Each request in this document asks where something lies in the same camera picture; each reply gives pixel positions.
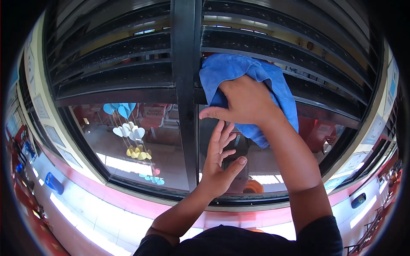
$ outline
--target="black t-shirt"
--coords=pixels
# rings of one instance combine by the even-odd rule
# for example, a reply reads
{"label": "black t-shirt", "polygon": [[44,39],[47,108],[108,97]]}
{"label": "black t-shirt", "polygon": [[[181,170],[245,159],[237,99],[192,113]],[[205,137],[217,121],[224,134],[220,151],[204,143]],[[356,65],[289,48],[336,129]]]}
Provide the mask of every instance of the black t-shirt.
{"label": "black t-shirt", "polygon": [[324,255],[341,256],[342,237],[333,216],[321,217],[305,226],[296,241],[278,235],[218,226],[182,241],[176,247],[160,235],[142,239],[134,256],[176,255]]}

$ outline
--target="shirt sleeve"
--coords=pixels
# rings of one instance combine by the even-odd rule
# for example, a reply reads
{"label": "shirt sleeve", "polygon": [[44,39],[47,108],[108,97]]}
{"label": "shirt sleeve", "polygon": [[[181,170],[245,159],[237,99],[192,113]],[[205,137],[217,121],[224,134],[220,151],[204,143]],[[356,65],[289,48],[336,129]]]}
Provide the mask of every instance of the shirt sleeve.
{"label": "shirt sleeve", "polygon": [[166,256],[173,250],[171,243],[164,237],[153,234],[144,237],[134,256]]}
{"label": "shirt sleeve", "polygon": [[310,255],[342,256],[343,242],[334,216],[321,217],[297,235],[299,251]]}

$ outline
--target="forearm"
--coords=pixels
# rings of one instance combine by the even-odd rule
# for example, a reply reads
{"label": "forearm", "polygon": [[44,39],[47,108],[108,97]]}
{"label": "forearm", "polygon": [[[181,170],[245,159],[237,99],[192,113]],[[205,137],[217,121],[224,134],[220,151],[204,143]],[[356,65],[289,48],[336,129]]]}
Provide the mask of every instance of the forearm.
{"label": "forearm", "polygon": [[315,157],[279,108],[274,108],[259,127],[271,145],[289,193],[322,185]]}
{"label": "forearm", "polygon": [[156,217],[151,227],[156,231],[179,238],[194,224],[212,199],[198,185],[178,204]]}

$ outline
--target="finger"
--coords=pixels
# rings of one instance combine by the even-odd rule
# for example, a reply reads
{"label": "finger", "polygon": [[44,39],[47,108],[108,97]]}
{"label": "finger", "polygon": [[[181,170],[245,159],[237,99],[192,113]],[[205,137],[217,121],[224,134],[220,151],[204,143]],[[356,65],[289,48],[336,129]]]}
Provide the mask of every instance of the finger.
{"label": "finger", "polygon": [[241,156],[233,161],[233,163],[223,172],[225,178],[232,182],[233,179],[238,175],[238,173],[245,167],[247,161],[248,159],[246,159],[246,157],[244,156]]}
{"label": "finger", "polygon": [[236,138],[236,136],[237,136],[237,135],[236,135],[235,133],[229,135],[228,139],[223,143],[222,149],[223,149],[224,147],[228,146],[229,142],[231,142],[232,140],[234,140],[234,139]]}
{"label": "finger", "polygon": [[236,153],[236,150],[226,150],[221,154],[221,161],[225,159],[227,156],[233,155]]}
{"label": "finger", "polygon": [[218,106],[210,106],[203,109],[199,113],[199,119],[204,119],[207,117],[229,121],[229,109],[220,108]]}
{"label": "finger", "polygon": [[231,133],[231,131],[235,128],[235,124],[234,123],[230,123],[225,129],[223,129],[222,133],[221,133],[221,138],[219,139],[219,143],[221,145],[224,144],[224,142],[228,139],[229,134]]}
{"label": "finger", "polygon": [[214,128],[214,131],[212,132],[210,143],[212,142],[219,143],[219,139],[221,138],[221,132],[223,130],[224,125],[225,125],[225,122],[222,120],[219,120],[219,122]]}

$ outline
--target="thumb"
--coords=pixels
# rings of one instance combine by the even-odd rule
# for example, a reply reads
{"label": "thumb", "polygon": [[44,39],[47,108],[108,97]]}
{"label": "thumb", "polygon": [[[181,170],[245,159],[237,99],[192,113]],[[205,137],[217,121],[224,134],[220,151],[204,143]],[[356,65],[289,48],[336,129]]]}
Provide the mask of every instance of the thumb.
{"label": "thumb", "polygon": [[229,167],[225,170],[224,174],[227,175],[227,178],[233,180],[240,171],[245,167],[248,159],[246,157],[241,156],[236,159]]}
{"label": "thumb", "polygon": [[208,117],[208,118],[216,118],[216,119],[227,121],[228,116],[229,116],[229,109],[224,109],[218,106],[210,106],[208,108],[203,109],[199,113],[199,119],[204,119]]}

